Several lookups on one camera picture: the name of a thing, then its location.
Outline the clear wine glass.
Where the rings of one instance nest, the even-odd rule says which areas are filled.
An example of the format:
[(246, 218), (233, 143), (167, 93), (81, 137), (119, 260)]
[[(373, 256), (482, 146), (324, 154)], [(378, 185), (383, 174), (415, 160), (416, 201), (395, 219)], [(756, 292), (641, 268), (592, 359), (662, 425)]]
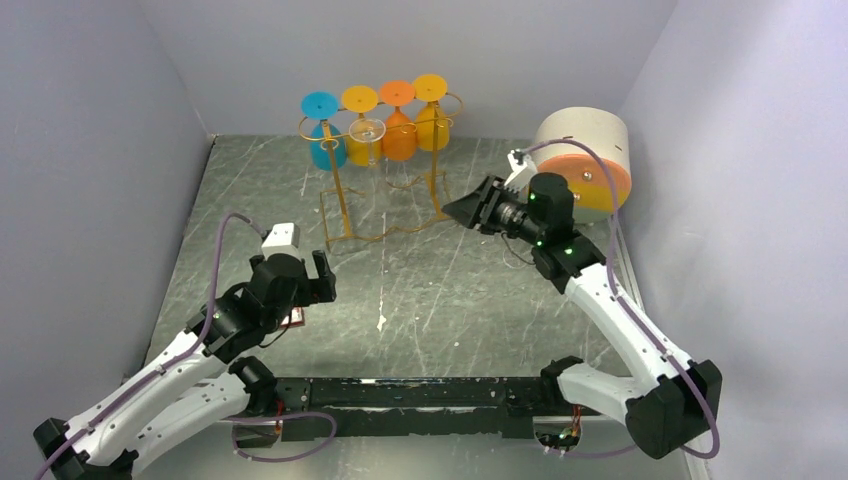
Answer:
[(371, 198), (375, 210), (385, 216), (390, 207), (389, 186), (387, 184), (385, 162), (382, 153), (382, 139), (387, 127), (378, 118), (367, 118), (360, 113), (349, 126), (349, 160), (357, 166), (365, 167), (370, 175)]

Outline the gold wire glass rack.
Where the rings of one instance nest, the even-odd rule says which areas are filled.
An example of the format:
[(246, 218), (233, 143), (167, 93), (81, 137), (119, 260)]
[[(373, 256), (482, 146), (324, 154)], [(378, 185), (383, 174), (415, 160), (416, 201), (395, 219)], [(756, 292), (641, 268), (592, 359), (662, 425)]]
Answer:
[[(353, 112), (347, 111), (342, 106), (342, 94), (339, 96), (333, 94), (339, 101), (339, 111), (330, 118), (329, 122), (335, 125), (340, 130), (340, 137), (345, 140), (346, 144), (348, 128), (351, 122), (357, 118), (357, 115)], [(440, 105), (445, 114), (452, 120), (452, 128), (454, 125), (454, 117), (463, 112), (464, 110), (465, 104), (463, 100), (460, 96), (448, 90), (447, 95), (441, 99)], [(422, 106), (423, 103), (415, 98), (411, 103), (402, 108), (402, 111), (410, 118), (411, 124), (414, 126), (415, 117)], [(392, 107), (385, 105), (379, 99), (378, 106), (374, 110), (369, 112), (368, 116), (378, 118), (385, 124), (387, 117), (392, 113), (392, 111)], [(315, 120), (306, 119), (303, 115), (302, 119), (300, 120), (297, 126), (299, 136), (302, 139), (306, 140), (309, 143), (309, 146), (309, 134), (311, 133), (315, 125)], [(419, 152), (429, 153), (431, 155), (431, 164), (429, 169), (421, 173), (420, 175), (414, 177), (413, 180), (407, 183), (393, 183), (386, 178), (387, 184), (389, 186), (389, 193), (391, 191), (411, 190), (416, 188), (416, 186), (420, 184), (424, 184), (427, 187), (430, 201), (433, 206), (434, 214), (428, 220), (414, 227), (386, 225), (382, 228), (382, 232), (376, 236), (363, 236), (356, 232), (356, 229), (353, 226), (353, 222), (350, 215), (350, 209), (347, 202), (347, 197), (350, 195), (358, 195), (360, 197), (366, 197), (369, 195), (371, 197), (372, 192), (368, 194), (364, 191), (356, 190), (354, 188), (344, 185), (340, 175), (340, 168), (333, 166), (333, 170), (331, 171), (331, 173), (333, 176), (334, 186), (319, 193), (319, 212), (322, 217), (322, 224), (325, 235), (325, 245), (327, 247), (331, 247), (334, 243), (342, 240), (376, 242), (384, 239), (386, 236), (393, 233), (415, 233), (424, 230), (435, 223), (446, 221), (448, 217), (442, 213), (442, 203), (450, 199), (450, 193), (446, 172), (439, 168), (439, 158), (440, 152), (442, 150), (427, 152), (421, 150), (417, 145), (416, 152), (413, 156), (415, 156)], [(395, 162), (388, 160), (384, 153), (383, 156), (385, 167), (387, 166), (387, 164)]]

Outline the blue wine glass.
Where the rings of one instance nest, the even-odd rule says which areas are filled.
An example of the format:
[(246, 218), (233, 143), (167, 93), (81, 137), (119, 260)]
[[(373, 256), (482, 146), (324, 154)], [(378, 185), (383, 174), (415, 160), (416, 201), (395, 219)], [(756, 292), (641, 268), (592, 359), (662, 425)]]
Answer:
[(313, 165), (322, 171), (343, 167), (348, 155), (345, 140), (340, 130), (329, 122), (339, 111), (339, 101), (326, 91), (314, 91), (307, 94), (300, 105), (306, 119), (315, 120), (316, 125), (309, 134), (310, 154)]

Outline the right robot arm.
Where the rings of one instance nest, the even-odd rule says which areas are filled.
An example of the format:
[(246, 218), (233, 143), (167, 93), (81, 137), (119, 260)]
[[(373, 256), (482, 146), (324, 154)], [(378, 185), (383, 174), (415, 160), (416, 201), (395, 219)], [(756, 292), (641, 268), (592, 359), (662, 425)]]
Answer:
[(580, 360), (559, 363), (539, 389), (548, 412), (588, 407), (624, 425), (653, 459), (691, 453), (690, 441), (717, 432), (722, 374), (710, 360), (693, 360), (634, 306), (606, 257), (575, 227), (573, 209), (567, 181), (541, 173), (518, 189), (488, 176), (442, 211), (465, 228), (528, 243), (539, 274), (588, 315), (628, 368), (629, 376), (617, 377)]

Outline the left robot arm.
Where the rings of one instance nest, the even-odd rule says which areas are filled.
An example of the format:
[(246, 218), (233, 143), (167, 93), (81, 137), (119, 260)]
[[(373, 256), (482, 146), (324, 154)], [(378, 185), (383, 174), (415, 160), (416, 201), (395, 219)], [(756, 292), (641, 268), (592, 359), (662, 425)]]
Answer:
[(130, 479), (153, 460), (222, 420), (284, 413), (275, 375), (249, 350), (295, 310), (336, 299), (336, 276), (322, 250), (317, 269), (289, 248), (251, 258), (251, 276), (213, 294), (198, 316), (147, 366), (69, 420), (48, 418), (34, 440), (57, 479)]

